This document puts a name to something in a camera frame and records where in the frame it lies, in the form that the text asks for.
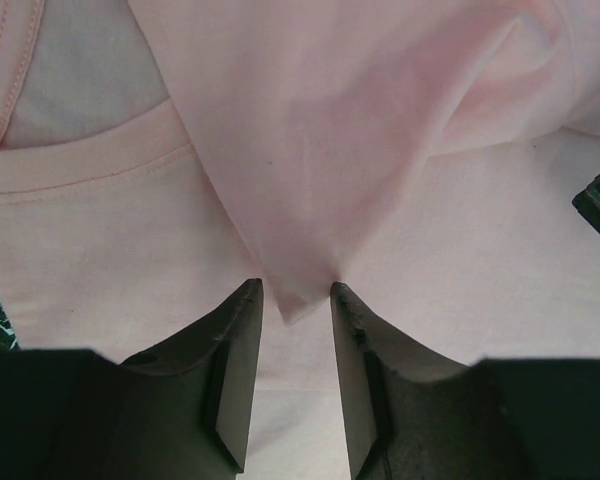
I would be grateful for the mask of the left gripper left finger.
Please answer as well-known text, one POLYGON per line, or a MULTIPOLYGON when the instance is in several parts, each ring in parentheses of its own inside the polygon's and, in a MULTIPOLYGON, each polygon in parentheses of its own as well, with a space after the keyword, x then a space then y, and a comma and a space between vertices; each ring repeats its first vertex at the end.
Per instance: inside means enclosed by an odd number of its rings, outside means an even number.
POLYGON ((124 475, 239 475, 246 463, 264 288, 249 279, 218 307, 126 359, 124 475))

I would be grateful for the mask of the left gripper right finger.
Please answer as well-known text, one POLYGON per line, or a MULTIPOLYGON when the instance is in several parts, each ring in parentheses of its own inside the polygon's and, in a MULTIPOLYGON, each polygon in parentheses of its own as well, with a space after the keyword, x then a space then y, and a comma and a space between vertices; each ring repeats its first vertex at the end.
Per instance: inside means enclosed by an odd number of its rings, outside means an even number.
POLYGON ((483 364, 431 350, 344 283, 330 304, 352 478, 484 478, 483 364))

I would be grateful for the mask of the pink t shirt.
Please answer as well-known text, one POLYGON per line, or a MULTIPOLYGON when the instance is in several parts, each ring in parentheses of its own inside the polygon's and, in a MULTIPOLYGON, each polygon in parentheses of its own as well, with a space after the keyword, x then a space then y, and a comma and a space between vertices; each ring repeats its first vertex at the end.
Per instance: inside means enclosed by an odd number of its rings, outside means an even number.
POLYGON ((265 286, 246 477, 349 475, 348 284, 460 362, 600 357, 600 1, 0 1, 0 303, 121 361, 265 286))

